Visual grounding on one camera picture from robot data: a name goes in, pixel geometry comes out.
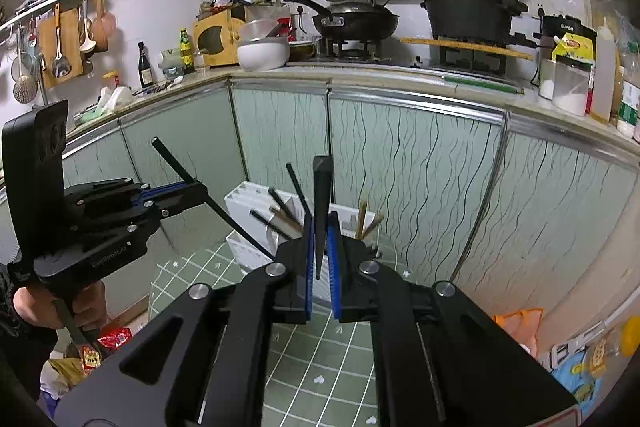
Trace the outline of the person's left hand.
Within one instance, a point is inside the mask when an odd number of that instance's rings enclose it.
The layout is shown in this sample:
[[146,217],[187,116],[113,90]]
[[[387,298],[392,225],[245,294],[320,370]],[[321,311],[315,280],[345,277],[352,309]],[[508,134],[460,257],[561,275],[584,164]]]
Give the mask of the person's left hand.
[[[64,327],[56,298],[42,285],[34,284],[18,288],[12,298],[17,314],[27,323],[47,329]],[[107,322],[105,285],[102,281],[84,288],[72,303],[75,323],[83,329],[100,329]]]

